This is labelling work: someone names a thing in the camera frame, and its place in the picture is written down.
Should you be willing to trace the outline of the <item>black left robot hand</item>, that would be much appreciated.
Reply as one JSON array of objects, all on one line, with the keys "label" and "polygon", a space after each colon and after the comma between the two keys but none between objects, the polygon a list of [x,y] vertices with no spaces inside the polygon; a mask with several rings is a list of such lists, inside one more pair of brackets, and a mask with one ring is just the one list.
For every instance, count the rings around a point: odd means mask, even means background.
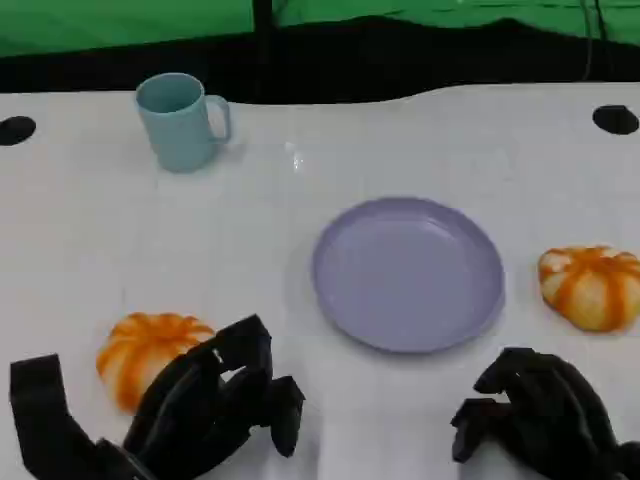
[{"label": "black left robot hand", "polygon": [[156,479],[195,479],[267,428],[291,457],[305,396],[273,375],[271,336],[257,315],[179,355],[143,395],[123,448]]}]

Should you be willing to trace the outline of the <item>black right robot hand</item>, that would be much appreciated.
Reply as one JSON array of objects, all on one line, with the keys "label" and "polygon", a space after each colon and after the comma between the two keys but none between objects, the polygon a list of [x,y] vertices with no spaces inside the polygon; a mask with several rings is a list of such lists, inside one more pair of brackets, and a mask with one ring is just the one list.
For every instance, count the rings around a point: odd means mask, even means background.
[{"label": "black right robot hand", "polygon": [[604,404],[582,374],[552,354],[508,347],[480,375],[451,420],[452,459],[497,442],[548,479],[614,479],[618,443]]}]

